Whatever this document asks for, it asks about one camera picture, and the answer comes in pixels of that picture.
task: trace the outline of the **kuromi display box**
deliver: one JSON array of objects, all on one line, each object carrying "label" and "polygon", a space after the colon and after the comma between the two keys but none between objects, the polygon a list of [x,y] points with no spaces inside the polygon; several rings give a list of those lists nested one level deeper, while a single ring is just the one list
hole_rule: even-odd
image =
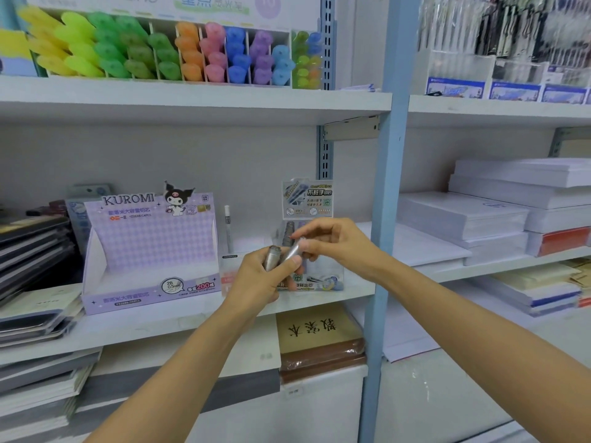
[{"label": "kuromi display box", "polygon": [[107,313],[220,290],[211,193],[166,183],[155,193],[86,202],[92,231],[82,301]]}]

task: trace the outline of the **hand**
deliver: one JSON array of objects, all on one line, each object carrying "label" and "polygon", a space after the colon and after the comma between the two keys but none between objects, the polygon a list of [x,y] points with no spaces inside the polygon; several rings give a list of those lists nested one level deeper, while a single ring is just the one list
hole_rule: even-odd
[{"label": "hand", "polygon": [[301,241],[304,257],[315,261],[318,255],[333,258],[366,280],[378,282],[381,269],[391,256],[377,248],[351,219],[321,217],[297,229],[292,238]]},{"label": "hand", "polygon": [[[265,305],[279,298],[277,285],[281,281],[286,281],[289,290],[296,290],[296,283],[290,275],[304,271],[301,256],[296,255],[266,272],[262,263],[268,250],[269,247],[265,247],[244,257],[223,303],[225,308],[241,314],[248,322],[254,320]],[[281,252],[288,250],[288,247],[283,247]]]}]

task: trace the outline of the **fingernail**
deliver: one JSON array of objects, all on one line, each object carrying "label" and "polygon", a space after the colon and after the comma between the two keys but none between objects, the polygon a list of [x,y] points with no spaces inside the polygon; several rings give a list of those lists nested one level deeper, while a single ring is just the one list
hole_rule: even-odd
[{"label": "fingernail", "polygon": [[292,256],[291,257],[291,260],[294,261],[298,265],[298,267],[301,266],[301,261],[302,260],[301,260],[301,256],[300,255]]}]

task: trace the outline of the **forearm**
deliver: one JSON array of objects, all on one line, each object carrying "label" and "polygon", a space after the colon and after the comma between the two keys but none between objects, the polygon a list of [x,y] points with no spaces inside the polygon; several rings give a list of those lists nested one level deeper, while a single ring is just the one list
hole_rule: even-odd
[{"label": "forearm", "polygon": [[183,443],[245,324],[219,308],[86,442]]},{"label": "forearm", "polygon": [[591,370],[514,323],[389,258],[379,283],[542,443],[591,435]]}]

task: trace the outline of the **purple checkered pattern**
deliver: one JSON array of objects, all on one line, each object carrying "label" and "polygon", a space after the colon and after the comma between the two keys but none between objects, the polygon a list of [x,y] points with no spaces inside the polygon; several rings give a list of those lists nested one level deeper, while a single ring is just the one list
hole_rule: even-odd
[{"label": "purple checkered pattern", "polygon": [[[203,202],[202,196],[205,195],[209,196],[209,200]],[[211,193],[193,194],[186,204],[194,206],[193,211],[199,204],[209,204],[211,210],[188,214],[188,208],[182,216],[167,213],[168,204],[162,196],[154,199],[155,202],[116,206],[105,206],[102,200],[86,202],[88,216],[103,245],[109,270],[123,272],[150,266],[215,260],[211,239],[215,209]],[[150,210],[136,212],[142,208]],[[134,212],[130,214],[110,214],[131,209]],[[151,215],[131,217],[139,214]]]}]

